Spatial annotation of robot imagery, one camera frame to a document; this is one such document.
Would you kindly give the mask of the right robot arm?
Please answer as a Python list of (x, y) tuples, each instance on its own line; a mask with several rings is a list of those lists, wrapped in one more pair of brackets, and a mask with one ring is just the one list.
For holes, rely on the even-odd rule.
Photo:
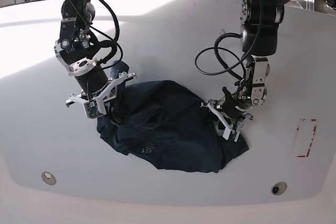
[(59, 39), (55, 42), (56, 58), (81, 87), (78, 95), (69, 95), (66, 106), (78, 103), (89, 119), (108, 116), (113, 124), (121, 124), (124, 112), (121, 105), (125, 83), (135, 77), (122, 59), (108, 65), (117, 52), (122, 53), (118, 43), (120, 26), (111, 7), (98, 0), (111, 14), (115, 27), (114, 37), (105, 36), (99, 41), (92, 22), (95, 8), (91, 0), (65, 0)]

